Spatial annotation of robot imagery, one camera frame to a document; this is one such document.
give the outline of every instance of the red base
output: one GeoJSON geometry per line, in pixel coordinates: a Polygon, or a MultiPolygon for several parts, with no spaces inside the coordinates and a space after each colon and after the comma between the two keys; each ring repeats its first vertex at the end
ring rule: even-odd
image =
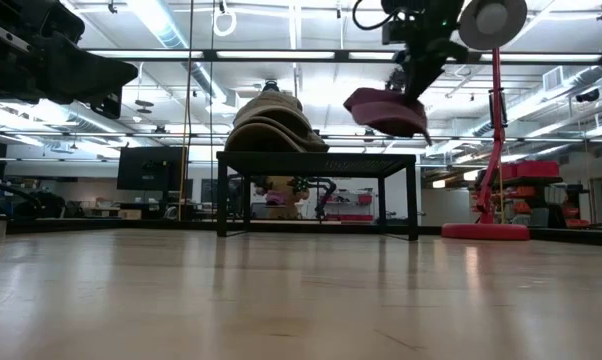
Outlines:
{"type": "Polygon", "coordinates": [[[445,224],[441,236],[474,240],[530,240],[530,230],[525,225],[510,224],[445,224]]]}

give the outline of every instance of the cable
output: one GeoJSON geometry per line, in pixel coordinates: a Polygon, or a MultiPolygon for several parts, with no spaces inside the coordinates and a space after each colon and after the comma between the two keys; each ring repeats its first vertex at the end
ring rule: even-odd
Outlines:
{"type": "Polygon", "coordinates": [[[192,136],[190,135],[190,133],[192,132],[192,116],[190,115],[190,94],[191,94],[191,86],[192,86],[192,76],[190,76],[190,74],[192,74],[192,31],[194,30],[194,0],[190,0],[190,41],[188,43],[188,83],[187,83],[187,92],[185,95],[185,115],[183,117],[183,148],[181,150],[181,185],[179,186],[179,206],[178,206],[178,210],[179,213],[177,214],[177,220],[181,221],[181,199],[183,199],[183,203],[185,205],[185,208],[187,209],[187,194],[184,197],[184,186],[187,183],[187,176],[188,176],[188,154],[189,154],[189,150],[190,150],[190,142],[192,139],[192,136]],[[188,131],[188,146],[186,147],[186,141],[185,141],[185,137],[186,137],[186,125],[189,124],[189,131],[188,131]]]}
{"type": "Polygon", "coordinates": [[[399,13],[401,12],[401,9],[397,8],[390,15],[388,15],[388,17],[385,18],[385,20],[381,21],[380,23],[378,23],[376,25],[372,25],[372,26],[363,26],[357,20],[357,9],[359,8],[359,5],[361,4],[361,2],[363,2],[363,0],[357,0],[357,2],[354,4],[354,7],[352,8],[352,21],[354,22],[354,25],[356,25],[361,30],[369,31],[369,30],[378,29],[381,26],[387,24],[390,20],[392,20],[393,17],[399,15],[399,13]]]}
{"type": "MultiPolygon", "coordinates": [[[[216,6],[214,6],[214,4],[216,3],[216,0],[214,0],[212,2],[212,15],[213,18],[216,15],[216,6]]],[[[214,31],[214,22],[212,23],[212,31],[214,31]]],[[[214,36],[210,36],[210,49],[214,49],[214,36]]],[[[212,78],[212,76],[214,74],[214,61],[210,62],[210,78],[212,78]]],[[[210,81],[210,86],[208,87],[208,93],[212,94],[212,81],[210,81]]],[[[212,106],[214,105],[212,102],[212,96],[208,97],[208,105],[210,106],[210,110],[212,110],[212,106]]],[[[209,112],[209,119],[210,119],[210,183],[212,184],[212,186],[210,186],[210,199],[212,200],[212,206],[211,206],[211,210],[212,210],[212,221],[215,221],[216,219],[216,208],[214,206],[214,158],[215,158],[215,153],[214,153],[214,138],[212,137],[213,135],[213,123],[214,123],[214,118],[212,115],[212,111],[209,112]]]]}

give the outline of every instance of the red robot stand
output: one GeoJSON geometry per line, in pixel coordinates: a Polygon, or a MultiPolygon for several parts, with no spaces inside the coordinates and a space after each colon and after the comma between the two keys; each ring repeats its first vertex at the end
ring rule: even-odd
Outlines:
{"type": "Polygon", "coordinates": [[[476,208],[481,213],[476,224],[445,224],[441,236],[456,239],[476,240],[530,240],[530,230],[525,225],[495,224],[490,195],[492,194],[492,175],[495,169],[501,167],[501,150],[505,140],[505,130],[502,126],[502,96],[501,96],[501,52],[498,48],[492,50],[492,82],[493,82],[493,112],[494,148],[490,155],[476,208]]]}

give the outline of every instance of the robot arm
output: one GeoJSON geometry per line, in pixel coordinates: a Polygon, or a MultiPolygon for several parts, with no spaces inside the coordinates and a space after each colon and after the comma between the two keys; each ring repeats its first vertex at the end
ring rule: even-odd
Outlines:
{"type": "Polygon", "coordinates": [[[467,60],[468,49],[450,40],[458,29],[457,19],[464,0],[381,0],[388,17],[373,26],[363,26],[357,21],[356,12],[362,1],[357,0],[352,10],[357,27],[362,30],[382,27],[384,45],[405,44],[405,50],[397,53],[394,60],[405,73],[406,104],[417,100],[443,73],[448,58],[467,60]]]}
{"type": "Polygon", "coordinates": [[[122,87],[138,70],[79,49],[84,30],[59,0],[0,0],[0,99],[78,100],[119,118],[122,87]]]}

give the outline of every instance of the desk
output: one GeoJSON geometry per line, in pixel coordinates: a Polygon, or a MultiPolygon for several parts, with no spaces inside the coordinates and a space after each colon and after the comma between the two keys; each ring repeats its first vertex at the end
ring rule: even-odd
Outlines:
{"type": "MultiPolygon", "coordinates": [[[[332,154],[279,152],[218,152],[217,236],[227,236],[228,167],[244,179],[252,176],[323,176],[373,178],[379,184],[380,233],[387,230],[385,179],[406,169],[409,240],[418,240],[416,156],[386,154],[332,154]]],[[[243,181],[250,194],[250,181],[243,181]]],[[[250,196],[243,197],[243,227],[250,229],[250,196]]]]}

